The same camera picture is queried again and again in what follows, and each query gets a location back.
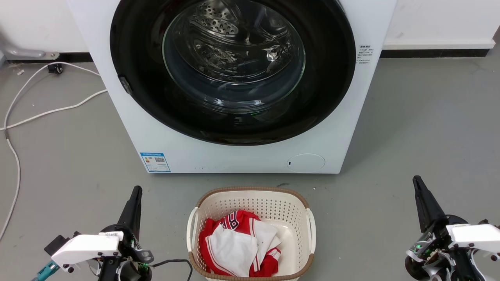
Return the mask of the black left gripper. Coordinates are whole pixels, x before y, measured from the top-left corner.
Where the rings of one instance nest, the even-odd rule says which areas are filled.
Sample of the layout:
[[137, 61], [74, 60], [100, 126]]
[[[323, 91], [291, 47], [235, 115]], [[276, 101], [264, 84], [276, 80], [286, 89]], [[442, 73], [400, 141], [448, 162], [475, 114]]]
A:
[[152, 272], [152, 252], [139, 245], [143, 189], [134, 186], [117, 224], [104, 228], [101, 236], [118, 237], [117, 250], [99, 254], [97, 272]]

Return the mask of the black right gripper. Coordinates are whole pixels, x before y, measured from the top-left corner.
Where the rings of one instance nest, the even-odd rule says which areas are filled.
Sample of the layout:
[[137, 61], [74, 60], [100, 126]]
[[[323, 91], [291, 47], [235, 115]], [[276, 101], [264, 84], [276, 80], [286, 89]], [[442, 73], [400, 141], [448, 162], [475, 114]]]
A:
[[475, 249], [450, 248], [448, 225], [466, 224], [457, 216], [446, 216], [421, 176], [414, 176], [415, 201], [421, 237], [407, 250], [409, 274], [474, 274]]

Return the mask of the black round glass washer door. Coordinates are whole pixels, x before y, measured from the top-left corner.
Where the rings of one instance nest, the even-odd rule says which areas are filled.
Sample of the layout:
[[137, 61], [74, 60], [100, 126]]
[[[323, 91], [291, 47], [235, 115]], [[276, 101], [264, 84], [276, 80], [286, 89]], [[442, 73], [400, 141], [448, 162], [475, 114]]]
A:
[[111, 21], [110, 51], [123, 88], [152, 117], [183, 135], [231, 146], [257, 146], [300, 135], [328, 117], [350, 87], [355, 39], [338, 0], [252, 0], [280, 12], [305, 47], [305, 72], [281, 102], [249, 113], [210, 110], [170, 77], [164, 34], [188, 6], [204, 0], [120, 0]]

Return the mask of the white front-load washing machine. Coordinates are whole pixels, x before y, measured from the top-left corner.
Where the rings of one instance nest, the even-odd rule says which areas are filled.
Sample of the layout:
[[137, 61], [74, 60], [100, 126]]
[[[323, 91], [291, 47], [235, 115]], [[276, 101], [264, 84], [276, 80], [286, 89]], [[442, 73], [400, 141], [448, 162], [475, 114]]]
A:
[[[310, 130], [281, 142], [257, 146], [205, 142], [172, 130], [152, 117], [123, 88], [111, 58], [111, 21], [120, 0], [66, 1], [138, 155], [164, 153], [172, 174], [285, 174], [295, 173], [286, 166], [290, 158], [312, 153], [325, 159], [324, 167], [313, 174], [338, 174], [398, 0], [338, 0], [355, 39], [354, 76], [345, 97]], [[356, 64], [360, 45], [375, 49], [369, 64]]]

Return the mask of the blue energy label sticker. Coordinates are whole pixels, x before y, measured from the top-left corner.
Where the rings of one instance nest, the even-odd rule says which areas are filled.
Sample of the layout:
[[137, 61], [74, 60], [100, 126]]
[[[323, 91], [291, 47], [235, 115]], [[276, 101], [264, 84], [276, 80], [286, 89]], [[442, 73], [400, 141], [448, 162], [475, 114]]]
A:
[[164, 153], [139, 153], [145, 169], [150, 174], [171, 173]]

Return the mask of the red and white jersey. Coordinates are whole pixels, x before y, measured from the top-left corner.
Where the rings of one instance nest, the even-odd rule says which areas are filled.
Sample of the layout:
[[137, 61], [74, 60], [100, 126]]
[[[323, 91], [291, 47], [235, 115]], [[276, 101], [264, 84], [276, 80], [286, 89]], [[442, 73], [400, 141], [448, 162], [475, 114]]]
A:
[[208, 273], [237, 277], [271, 277], [282, 252], [277, 228], [257, 215], [236, 210], [219, 220], [208, 218], [198, 244]]

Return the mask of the white brown-rimmed laundry basket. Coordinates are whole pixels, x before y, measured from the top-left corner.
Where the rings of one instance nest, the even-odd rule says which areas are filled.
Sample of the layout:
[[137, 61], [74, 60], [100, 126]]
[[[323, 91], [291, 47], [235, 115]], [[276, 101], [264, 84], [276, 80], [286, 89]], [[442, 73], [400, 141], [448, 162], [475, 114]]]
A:
[[[218, 220], [244, 210], [277, 228], [282, 257], [277, 274], [270, 277], [236, 277], [209, 273], [201, 256], [198, 237], [207, 219]], [[193, 268], [207, 281], [300, 281], [311, 267], [316, 249], [316, 222], [306, 199], [278, 187], [224, 187], [204, 194], [191, 211], [186, 246]]]

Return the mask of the round white filter cover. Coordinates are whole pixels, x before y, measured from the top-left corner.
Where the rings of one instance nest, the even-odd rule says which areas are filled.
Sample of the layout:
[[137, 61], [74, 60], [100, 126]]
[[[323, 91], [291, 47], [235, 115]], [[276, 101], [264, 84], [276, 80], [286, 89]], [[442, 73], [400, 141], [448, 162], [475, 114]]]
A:
[[320, 155], [312, 153], [295, 155], [286, 163], [289, 170], [300, 174], [315, 173], [321, 170], [324, 165], [325, 159]]

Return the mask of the small printed text sticker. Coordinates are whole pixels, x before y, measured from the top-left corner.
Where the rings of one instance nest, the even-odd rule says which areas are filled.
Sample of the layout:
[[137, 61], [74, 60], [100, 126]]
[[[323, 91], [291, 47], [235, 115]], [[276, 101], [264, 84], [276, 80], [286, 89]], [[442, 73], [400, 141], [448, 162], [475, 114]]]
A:
[[370, 45], [360, 45], [357, 49], [356, 64], [369, 64], [372, 61], [375, 49]]

